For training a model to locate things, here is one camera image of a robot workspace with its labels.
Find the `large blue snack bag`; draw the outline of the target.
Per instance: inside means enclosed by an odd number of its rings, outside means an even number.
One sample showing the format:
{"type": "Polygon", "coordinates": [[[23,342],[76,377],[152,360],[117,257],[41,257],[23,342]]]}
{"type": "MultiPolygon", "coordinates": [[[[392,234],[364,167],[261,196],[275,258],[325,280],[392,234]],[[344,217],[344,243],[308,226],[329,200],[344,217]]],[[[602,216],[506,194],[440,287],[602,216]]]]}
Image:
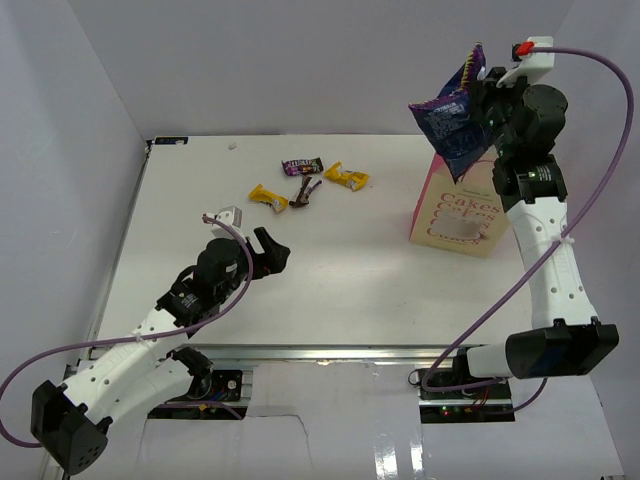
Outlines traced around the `large blue snack bag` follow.
{"type": "Polygon", "coordinates": [[[408,105],[455,183],[488,149],[485,129],[472,119],[471,98],[471,84],[485,74],[486,57],[477,42],[435,98],[408,105]]]}

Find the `beige paper cakes bag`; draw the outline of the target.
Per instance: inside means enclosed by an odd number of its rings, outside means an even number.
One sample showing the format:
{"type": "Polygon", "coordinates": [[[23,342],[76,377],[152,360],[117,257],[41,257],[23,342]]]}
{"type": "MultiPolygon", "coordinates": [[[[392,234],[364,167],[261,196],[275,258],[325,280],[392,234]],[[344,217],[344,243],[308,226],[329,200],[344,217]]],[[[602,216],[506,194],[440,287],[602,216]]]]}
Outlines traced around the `beige paper cakes bag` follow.
{"type": "Polygon", "coordinates": [[[492,182],[496,158],[496,151],[489,149],[454,180],[444,160],[435,155],[414,209],[409,241],[488,257],[509,227],[492,182]]]}

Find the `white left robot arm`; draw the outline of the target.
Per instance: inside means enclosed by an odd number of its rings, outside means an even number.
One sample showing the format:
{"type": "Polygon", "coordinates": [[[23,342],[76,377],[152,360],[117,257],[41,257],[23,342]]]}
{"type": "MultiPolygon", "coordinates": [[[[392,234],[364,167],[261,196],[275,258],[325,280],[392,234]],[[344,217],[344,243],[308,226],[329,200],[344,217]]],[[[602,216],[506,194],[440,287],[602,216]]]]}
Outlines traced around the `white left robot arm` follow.
{"type": "Polygon", "coordinates": [[[238,289],[282,272],[290,255],[263,227],[262,250],[234,228],[214,238],[123,342],[60,384],[45,381],[32,395],[30,431],[62,470],[77,475],[105,451],[109,428],[132,413],[147,415],[186,395],[205,396],[211,364],[187,341],[220,313],[238,289]]]}

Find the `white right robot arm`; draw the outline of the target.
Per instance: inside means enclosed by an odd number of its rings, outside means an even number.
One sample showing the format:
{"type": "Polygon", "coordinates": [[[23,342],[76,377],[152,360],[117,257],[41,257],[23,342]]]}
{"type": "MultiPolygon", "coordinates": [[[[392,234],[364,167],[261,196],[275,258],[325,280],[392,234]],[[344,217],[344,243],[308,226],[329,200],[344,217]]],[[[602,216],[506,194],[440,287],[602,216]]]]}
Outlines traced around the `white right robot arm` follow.
{"type": "Polygon", "coordinates": [[[518,244],[531,297],[531,327],[499,344],[470,347],[451,384],[461,397],[488,379],[590,373],[619,344],[589,300],[567,219],[568,191],[551,150],[565,125],[563,93],[495,67],[471,88],[473,113],[496,150],[492,182],[518,244]]]}

